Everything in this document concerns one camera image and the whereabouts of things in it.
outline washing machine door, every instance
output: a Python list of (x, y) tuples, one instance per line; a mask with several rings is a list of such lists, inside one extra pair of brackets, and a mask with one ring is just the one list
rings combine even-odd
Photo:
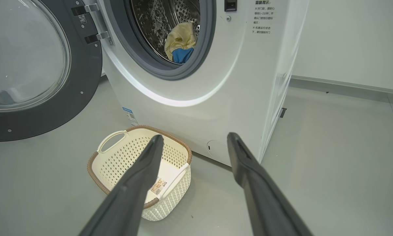
[(102, 49), (81, 0), (0, 0), (0, 141), (75, 117), (93, 97)]

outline yellow cloth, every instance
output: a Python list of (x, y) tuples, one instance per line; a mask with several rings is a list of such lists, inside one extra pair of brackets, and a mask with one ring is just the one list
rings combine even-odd
[(195, 48), (196, 40), (193, 34), (193, 25), (191, 22), (183, 22), (176, 25), (167, 35), (165, 42), (165, 53), (169, 60), (173, 61), (171, 54), (178, 48), (189, 49)]

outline white washing machine body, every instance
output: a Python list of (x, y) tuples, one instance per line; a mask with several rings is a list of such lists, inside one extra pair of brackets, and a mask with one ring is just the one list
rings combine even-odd
[(169, 132), (228, 166), (226, 137), (235, 132), (260, 162), (285, 99), (308, 0), (239, 1), (233, 12), (217, 0), (209, 51), (179, 80), (160, 79), (130, 56), (107, 2), (98, 2), (111, 34), (111, 43), (102, 42), (103, 68), (131, 124)]

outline sticker inside basket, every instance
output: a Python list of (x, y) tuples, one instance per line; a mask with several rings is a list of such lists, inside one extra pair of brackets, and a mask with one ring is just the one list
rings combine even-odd
[(157, 181), (156, 183), (153, 185), (153, 187), (151, 188), (151, 191), (158, 195), (162, 189), (166, 186), (167, 182), (162, 180), (162, 178), (160, 178), (159, 176), (157, 176)]

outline blue cloth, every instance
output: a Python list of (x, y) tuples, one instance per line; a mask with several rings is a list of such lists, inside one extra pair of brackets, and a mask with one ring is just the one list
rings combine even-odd
[(184, 64), (187, 60), (189, 60), (190, 56), (192, 55), (193, 48), (189, 49), (181, 49), (178, 48), (172, 52), (173, 61), (176, 63)]

